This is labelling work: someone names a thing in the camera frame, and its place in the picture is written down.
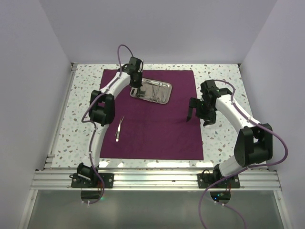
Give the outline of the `steel forceps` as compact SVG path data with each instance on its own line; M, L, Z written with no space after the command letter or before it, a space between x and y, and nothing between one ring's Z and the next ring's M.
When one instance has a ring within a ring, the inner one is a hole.
M158 97L159 89L160 89L161 84L152 84L152 95L150 96L149 101L150 102L156 102L159 103L161 99Z

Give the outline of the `purple cloth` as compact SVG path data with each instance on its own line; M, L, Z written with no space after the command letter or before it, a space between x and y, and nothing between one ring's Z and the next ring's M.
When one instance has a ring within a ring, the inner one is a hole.
M197 96L193 71L145 70L143 77L170 83L169 102L157 104L132 98L130 86L125 87L115 99L115 118L105 134L100 157L202 160L200 120L193 117L186 122L189 99Z

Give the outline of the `steel tweezers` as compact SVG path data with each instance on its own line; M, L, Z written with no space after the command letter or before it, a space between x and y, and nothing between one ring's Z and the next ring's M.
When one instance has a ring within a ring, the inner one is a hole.
M119 121L119 125L118 125L118 128L117 128L117 131L116 131L116 138L115 138L115 141L116 142L119 142L119 137L120 137L120 132L121 132L121 125L122 125L122 122L124 120L124 116L121 117L120 121Z

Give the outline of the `steel scissors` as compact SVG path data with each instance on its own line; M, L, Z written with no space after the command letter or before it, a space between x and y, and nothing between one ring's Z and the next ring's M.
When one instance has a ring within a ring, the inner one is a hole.
M136 95L138 97L151 97L153 93L153 85L149 81L142 82L140 88L137 89Z

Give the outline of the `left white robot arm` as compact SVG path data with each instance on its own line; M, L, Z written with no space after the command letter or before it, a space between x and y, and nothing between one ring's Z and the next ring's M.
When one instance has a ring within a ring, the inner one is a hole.
M78 175L82 177L83 183L88 187L98 184L99 175L95 172L99 167L105 134L115 118L115 99L128 85L140 88L142 71L117 72L105 87L93 92L89 108L81 119L82 123L93 125L87 152L77 168Z

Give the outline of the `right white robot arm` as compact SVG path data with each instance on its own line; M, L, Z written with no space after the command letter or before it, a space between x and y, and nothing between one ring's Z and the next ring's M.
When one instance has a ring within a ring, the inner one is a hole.
M261 124L253 119L235 100L233 93L227 89L208 89L202 98L190 98L186 121L195 116L204 120L203 125L216 122L216 112L222 113L237 132L234 155L216 165L212 181L217 187L224 187L229 176L245 167L268 161L273 156L273 135L269 124Z

